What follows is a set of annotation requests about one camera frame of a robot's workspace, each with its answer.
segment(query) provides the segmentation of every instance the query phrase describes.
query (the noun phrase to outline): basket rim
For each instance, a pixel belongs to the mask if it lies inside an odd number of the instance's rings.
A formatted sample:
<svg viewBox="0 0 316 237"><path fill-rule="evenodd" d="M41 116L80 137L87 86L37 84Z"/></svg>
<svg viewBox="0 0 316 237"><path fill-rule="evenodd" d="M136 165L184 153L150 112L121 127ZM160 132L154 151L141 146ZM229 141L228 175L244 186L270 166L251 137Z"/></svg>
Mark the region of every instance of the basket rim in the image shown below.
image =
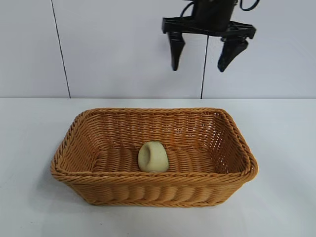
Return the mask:
<svg viewBox="0 0 316 237"><path fill-rule="evenodd" d="M243 172L236 173L207 173L207 172L91 172L91 171L78 171L69 172L60 167L59 161L63 158L65 151L67 150L67 144L71 143L75 138L72 136L81 123L87 116L91 116L94 113L108 112L108 113L203 113L203 112L217 112L226 118L228 126L231 132L235 135L235 145L240 149L243 158L246 160L246 168ZM240 184L252 180L258 172L258 164L253 154L251 153L246 141L237 128L233 118L224 110L211 107L196 107L196 108L96 108L86 110L76 116L72 125L70 126L63 142L58 147L55 156L51 162L50 171L52 175L59 181L69 184L168 184L168 185L223 185L223 184Z"/></svg>

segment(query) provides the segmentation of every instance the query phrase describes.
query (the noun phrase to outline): white tabletop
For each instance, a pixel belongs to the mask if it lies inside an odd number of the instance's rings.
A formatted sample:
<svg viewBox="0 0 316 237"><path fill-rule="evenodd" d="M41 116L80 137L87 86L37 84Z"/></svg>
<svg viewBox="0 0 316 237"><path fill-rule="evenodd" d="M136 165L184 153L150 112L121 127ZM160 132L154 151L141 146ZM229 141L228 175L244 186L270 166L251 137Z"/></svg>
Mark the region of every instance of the white tabletop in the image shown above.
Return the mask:
<svg viewBox="0 0 316 237"><path fill-rule="evenodd" d="M223 108L259 173L216 207L89 205L49 166L75 116L96 107ZM315 167L316 100L0 99L4 237L314 237Z"/></svg>

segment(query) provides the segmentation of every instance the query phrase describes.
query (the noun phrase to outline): robotic arm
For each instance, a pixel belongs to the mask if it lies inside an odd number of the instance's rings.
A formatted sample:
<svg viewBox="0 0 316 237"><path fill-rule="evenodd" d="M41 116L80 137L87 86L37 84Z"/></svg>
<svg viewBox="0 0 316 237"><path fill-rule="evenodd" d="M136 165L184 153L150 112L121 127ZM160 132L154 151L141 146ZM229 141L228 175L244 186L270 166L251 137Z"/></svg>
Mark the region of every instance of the robotic arm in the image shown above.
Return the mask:
<svg viewBox="0 0 316 237"><path fill-rule="evenodd" d="M245 9L240 0L240 7L244 11L251 11L259 1L256 0L252 7ZM185 45L182 33L222 37L224 46L217 64L221 72L247 48L246 39L253 39L256 29L252 25L230 20L236 4L237 0L192 0L183 9L180 17L163 18L162 31L168 34L174 71L178 69ZM191 5L193 5L191 16L183 16Z"/></svg>

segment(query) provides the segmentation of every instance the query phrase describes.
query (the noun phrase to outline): white wall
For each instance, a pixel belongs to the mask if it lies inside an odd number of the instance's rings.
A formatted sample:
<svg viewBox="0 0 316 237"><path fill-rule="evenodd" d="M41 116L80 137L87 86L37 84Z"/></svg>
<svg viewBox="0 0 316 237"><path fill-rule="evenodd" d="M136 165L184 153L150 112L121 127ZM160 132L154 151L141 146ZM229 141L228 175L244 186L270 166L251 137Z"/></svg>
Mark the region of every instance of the white wall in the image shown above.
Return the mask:
<svg viewBox="0 0 316 237"><path fill-rule="evenodd" d="M184 35L171 69L162 17L182 0L53 0L72 97L199 98L206 36Z"/></svg>
<svg viewBox="0 0 316 237"><path fill-rule="evenodd" d="M50 0L2 0L0 97L68 97Z"/></svg>
<svg viewBox="0 0 316 237"><path fill-rule="evenodd" d="M170 65L162 17L182 0L53 0L72 97L199 98L206 36L184 34L179 71ZM245 0L247 6L252 1ZM204 98L316 98L316 3L261 0L233 20L257 28L224 73L210 38ZM68 97L51 0L0 7L0 97Z"/></svg>
<svg viewBox="0 0 316 237"><path fill-rule="evenodd" d="M250 6L254 0L244 1ZM246 51L217 69L222 44L210 38L204 98L316 98L315 1L261 0L233 20L257 28Z"/></svg>

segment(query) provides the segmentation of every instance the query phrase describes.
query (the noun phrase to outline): wicker basket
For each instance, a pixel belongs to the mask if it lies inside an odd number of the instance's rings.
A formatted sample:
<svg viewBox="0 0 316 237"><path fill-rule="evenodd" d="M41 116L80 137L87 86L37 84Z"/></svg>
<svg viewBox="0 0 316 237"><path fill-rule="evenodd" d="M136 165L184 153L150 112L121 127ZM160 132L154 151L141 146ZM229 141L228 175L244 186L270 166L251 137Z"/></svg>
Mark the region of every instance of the wicker basket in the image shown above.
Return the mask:
<svg viewBox="0 0 316 237"><path fill-rule="evenodd" d="M167 172L139 170L148 141L164 144ZM223 203L258 166L224 110L105 108L76 117L51 172L95 205L202 207Z"/></svg>

